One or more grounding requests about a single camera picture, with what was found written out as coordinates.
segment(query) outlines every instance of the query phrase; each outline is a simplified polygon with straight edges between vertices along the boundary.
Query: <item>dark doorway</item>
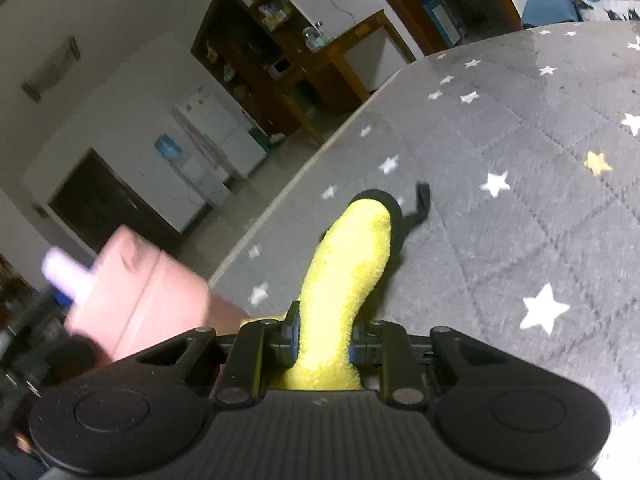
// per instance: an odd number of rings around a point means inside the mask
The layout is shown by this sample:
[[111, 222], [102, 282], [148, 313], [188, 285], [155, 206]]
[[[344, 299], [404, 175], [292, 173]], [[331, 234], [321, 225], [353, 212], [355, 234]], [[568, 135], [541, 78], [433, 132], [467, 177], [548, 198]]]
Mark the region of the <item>dark doorway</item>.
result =
[[182, 236], [142, 200], [93, 149], [84, 156], [49, 206], [96, 253], [126, 225], [169, 254]]

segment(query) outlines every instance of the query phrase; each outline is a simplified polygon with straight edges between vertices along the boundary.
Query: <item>screw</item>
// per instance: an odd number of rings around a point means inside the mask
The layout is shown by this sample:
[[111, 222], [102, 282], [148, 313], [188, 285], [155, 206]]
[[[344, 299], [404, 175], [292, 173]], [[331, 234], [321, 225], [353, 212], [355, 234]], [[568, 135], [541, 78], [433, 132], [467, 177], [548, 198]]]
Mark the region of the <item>screw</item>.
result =
[[424, 400], [424, 393], [420, 390], [416, 390], [415, 388], [400, 388], [396, 390], [391, 395], [395, 402], [399, 404], [404, 404], [405, 406], [411, 406], [413, 404], [418, 404]]
[[249, 400], [249, 393], [242, 388], [232, 386], [221, 390], [218, 394], [218, 400], [225, 404], [241, 404]]

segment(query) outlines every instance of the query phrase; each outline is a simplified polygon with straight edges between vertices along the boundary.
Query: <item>yellow star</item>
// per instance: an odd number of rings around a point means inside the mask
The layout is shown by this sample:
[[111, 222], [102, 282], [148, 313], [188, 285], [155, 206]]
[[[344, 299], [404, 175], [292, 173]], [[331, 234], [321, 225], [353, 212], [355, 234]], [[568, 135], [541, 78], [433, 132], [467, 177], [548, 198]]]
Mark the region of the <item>yellow star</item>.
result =
[[595, 176], [600, 176], [603, 171], [611, 171], [613, 168], [604, 161], [604, 153], [596, 155], [593, 152], [587, 153], [587, 160], [583, 162]]

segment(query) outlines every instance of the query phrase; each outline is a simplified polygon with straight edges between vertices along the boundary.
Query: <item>white refrigerator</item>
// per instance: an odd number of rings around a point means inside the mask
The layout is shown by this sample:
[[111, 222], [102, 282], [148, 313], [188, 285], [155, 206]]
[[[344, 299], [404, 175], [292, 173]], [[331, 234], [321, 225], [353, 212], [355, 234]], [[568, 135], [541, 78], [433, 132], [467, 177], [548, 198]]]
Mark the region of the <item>white refrigerator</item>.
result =
[[[175, 104], [175, 111], [179, 123], [186, 121], [192, 131], [212, 140], [231, 165], [244, 176], [251, 173], [266, 156], [260, 144], [203, 85], [193, 88], [180, 99]], [[229, 176], [222, 166], [217, 167], [214, 173], [223, 181]]]

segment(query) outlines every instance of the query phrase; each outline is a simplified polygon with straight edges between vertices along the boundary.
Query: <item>wooden door frame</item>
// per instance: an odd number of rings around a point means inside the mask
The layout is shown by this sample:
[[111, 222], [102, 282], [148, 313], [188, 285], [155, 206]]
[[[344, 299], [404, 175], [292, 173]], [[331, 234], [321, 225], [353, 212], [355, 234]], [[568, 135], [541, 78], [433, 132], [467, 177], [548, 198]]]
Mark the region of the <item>wooden door frame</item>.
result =
[[[425, 56], [448, 49], [436, 25], [418, 0], [386, 0]], [[498, 0], [512, 31], [522, 30], [520, 13], [513, 0]]]

